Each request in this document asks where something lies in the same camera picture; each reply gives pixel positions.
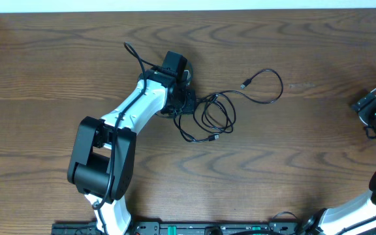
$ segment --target wooden table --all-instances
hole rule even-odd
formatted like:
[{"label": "wooden table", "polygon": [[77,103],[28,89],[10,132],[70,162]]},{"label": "wooden table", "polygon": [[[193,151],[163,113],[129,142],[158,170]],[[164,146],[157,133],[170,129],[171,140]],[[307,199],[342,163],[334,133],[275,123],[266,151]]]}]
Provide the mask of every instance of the wooden table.
[{"label": "wooden table", "polygon": [[[187,143],[172,121],[152,117],[126,194],[133,215],[305,217],[367,190],[376,141],[349,106],[376,87],[376,10],[0,14],[0,234],[94,218],[66,170],[79,122],[135,88],[140,67],[123,41],[154,63],[168,50],[183,54],[199,96],[239,89],[263,68],[285,83],[274,104],[231,95],[238,122],[218,141]],[[245,90],[257,99],[278,91],[269,75]]]}]

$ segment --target green terminal block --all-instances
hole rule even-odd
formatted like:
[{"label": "green terminal block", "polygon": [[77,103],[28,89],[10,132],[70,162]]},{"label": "green terminal block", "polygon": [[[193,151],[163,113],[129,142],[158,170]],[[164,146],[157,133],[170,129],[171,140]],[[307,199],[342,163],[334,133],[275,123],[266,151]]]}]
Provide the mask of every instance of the green terminal block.
[{"label": "green terminal block", "polygon": [[176,235],[176,226],[168,226],[168,235]]},{"label": "green terminal block", "polygon": [[260,230],[260,227],[252,227],[252,230]]}]

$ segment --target connector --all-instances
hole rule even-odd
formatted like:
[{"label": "connector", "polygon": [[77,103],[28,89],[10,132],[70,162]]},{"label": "connector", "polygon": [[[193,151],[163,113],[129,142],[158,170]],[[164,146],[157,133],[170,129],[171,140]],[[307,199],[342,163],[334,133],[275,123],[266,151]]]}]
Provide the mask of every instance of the connector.
[{"label": "connector", "polygon": [[241,86],[240,88],[245,89],[250,83],[252,82],[252,79],[247,79]]},{"label": "connector", "polygon": [[208,141],[218,140],[220,138],[219,134],[212,134],[208,137]]}]

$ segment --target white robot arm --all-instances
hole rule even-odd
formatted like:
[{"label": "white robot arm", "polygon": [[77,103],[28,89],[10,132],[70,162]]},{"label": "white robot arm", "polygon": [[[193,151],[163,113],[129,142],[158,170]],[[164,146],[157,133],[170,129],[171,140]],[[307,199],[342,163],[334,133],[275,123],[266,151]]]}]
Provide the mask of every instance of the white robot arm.
[{"label": "white robot arm", "polygon": [[[158,111],[163,114],[173,114],[175,110],[185,114],[193,112],[195,91],[187,87],[191,74],[185,70],[186,64],[187,60],[182,55],[168,52],[163,65],[154,66],[144,72],[144,75],[139,77],[136,89],[115,110],[101,119],[86,117],[82,120],[67,176],[68,181],[75,184],[80,193],[85,194],[91,205],[106,201],[106,204],[95,213],[99,231],[124,235],[131,224],[131,215],[127,211],[124,194],[133,175],[136,136],[143,126]],[[94,153],[93,147],[112,149],[115,128],[115,163],[111,164],[109,158]],[[369,191],[338,208],[319,211],[294,233],[353,235],[374,227],[376,173],[369,184]],[[239,234],[279,233],[260,230]]]}]

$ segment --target table surface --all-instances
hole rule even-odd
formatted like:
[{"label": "table surface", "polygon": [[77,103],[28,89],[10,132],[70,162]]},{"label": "table surface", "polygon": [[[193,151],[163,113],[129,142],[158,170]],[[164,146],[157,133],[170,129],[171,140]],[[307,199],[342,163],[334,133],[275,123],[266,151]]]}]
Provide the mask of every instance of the table surface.
[{"label": "table surface", "polygon": [[[76,130],[135,88],[168,50],[195,68],[198,96],[239,89],[275,69],[269,105],[230,95],[238,120],[218,141],[190,144],[152,117],[138,135],[129,211],[163,221],[264,221],[338,206],[368,188],[376,141],[350,104],[376,87],[376,10],[0,14],[0,234],[48,234],[88,221],[68,183]],[[245,93],[268,100],[270,75]],[[183,125],[206,136],[193,122]]]}]

